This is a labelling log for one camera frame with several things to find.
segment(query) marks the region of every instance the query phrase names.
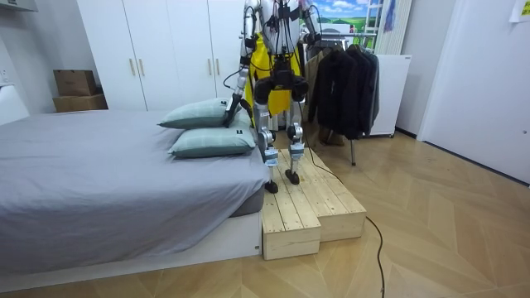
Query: light green pillow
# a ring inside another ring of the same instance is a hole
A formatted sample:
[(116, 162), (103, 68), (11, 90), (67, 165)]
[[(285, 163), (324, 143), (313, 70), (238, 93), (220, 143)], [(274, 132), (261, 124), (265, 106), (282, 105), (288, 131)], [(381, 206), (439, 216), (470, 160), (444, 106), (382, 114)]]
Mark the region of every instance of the light green pillow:
[(168, 153), (180, 157), (243, 154), (256, 146), (247, 111), (240, 110), (230, 127), (196, 128), (183, 132)]
[(168, 113), (158, 125), (180, 129), (221, 127), (228, 102), (229, 99), (208, 99), (190, 103)]

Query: white wardrobe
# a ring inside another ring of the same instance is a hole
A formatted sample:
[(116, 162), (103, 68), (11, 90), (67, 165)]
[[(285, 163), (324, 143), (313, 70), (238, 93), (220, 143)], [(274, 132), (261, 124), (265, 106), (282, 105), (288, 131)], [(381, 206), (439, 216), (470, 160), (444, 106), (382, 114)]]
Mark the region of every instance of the white wardrobe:
[(172, 110), (231, 96), (223, 81), (239, 68), (244, 0), (78, 4), (109, 108)]

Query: bipedal robot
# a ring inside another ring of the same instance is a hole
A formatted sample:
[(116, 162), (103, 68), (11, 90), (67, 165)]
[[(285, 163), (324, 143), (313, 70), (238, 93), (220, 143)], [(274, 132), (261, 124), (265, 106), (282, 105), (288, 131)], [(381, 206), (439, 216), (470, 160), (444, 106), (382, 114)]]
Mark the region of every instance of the bipedal robot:
[[(300, 178), (296, 173), (298, 161), (304, 154), (302, 141), (301, 111), (306, 102), (308, 90), (306, 79), (295, 75), (291, 68), (291, 59), (296, 59), (300, 67), (300, 60), (296, 54), (296, 44), (302, 41), (313, 45), (320, 40), (320, 28), (315, 13), (311, 13), (314, 6), (311, 0), (246, 0), (243, 11), (243, 38), (241, 42), (241, 59), (239, 61), (238, 85), (232, 94), (225, 113), (224, 125), (227, 127), (233, 120), (236, 108), (241, 101), (248, 78), (248, 67), (251, 64), (253, 52), (256, 50), (258, 35), (256, 29), (256, 15), (263, 37), (263, 44), (271, 59), (270, 76), (258, 79), (253, 89), (253, 116), (258, 134), (258, 147), (263, 161), (271, 170), (271, 180), (265, 184), (265, 189), (275, 194), (277, 184), (272, 181), (272, 169), (277, 166), (278, 152), (274, 148), (276, 136), (267, 128), (268, 96), (272, 90), (291, 90), (290, 125), (287, 135), (291, 140), (289, 154), (291, 168), (285, 175), (289, 181), (297, 185)], [(301, 35), (300, 17), (306, 23), (309, 33)]]

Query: wooden stairs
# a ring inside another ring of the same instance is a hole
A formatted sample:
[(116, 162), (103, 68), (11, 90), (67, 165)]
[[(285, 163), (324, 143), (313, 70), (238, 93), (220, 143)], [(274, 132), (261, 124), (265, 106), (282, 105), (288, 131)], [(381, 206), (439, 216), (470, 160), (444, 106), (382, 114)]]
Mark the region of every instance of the wooden stairs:
[[(298, 166), (300, 184), (285, 177), (289, 152), (281, 150), (274, 171), (277, 194), (263, 202), (263, 257), (266, 260), (317, 253), (320, 242), (360, 237), (366, 209), (332, 174), (316, 167), (306, 149)], [(329, 171), (313, 151), (315, 163)]]

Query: cardboard box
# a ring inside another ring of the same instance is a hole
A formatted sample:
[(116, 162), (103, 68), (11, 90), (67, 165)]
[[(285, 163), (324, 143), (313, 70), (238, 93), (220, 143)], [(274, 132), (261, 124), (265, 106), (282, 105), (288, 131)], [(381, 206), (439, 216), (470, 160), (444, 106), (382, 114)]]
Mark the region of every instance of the cardboard box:
[(61, 96), (96, 94), (96, 82), (92, 70), (54, 70), (53, 74)]
[(60, 96), (53, 98), (58, 113), (108, 109), (103, 94), (91, 96)]

